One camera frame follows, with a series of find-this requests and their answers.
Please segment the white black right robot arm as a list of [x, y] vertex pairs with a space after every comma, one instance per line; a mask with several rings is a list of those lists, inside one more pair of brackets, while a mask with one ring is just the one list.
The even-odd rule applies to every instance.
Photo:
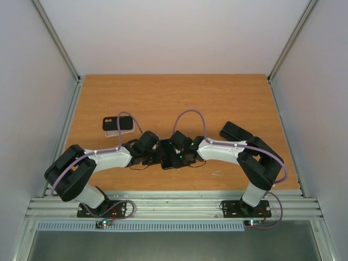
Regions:
[[175, 131], [169, 139], [173, 159], [180, 166], [196, 161], [218, 160], [239, 165], [248, 178], [248, 185], [234, 207], [243, 217], [251, 217], [272, 186], [276, 184], [284, 161], [258, 137], [248, 140], [219, 141], [197, 136], [191, 139]]

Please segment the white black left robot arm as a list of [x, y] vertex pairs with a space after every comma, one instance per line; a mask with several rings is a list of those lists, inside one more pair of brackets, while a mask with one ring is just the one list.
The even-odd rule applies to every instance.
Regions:
[[46, 170], [44, 178], [52, 196], [64, 202], [78, 201], [92, 215], [105, 216], [112, 209], [110, 199], [89, 184], [91, 176], [107, 169], [156, 164], [160, 161], [158, 144], [159, 137], [145, 131], [140, 138], [109, 149], [84, 150], [72, 145]]

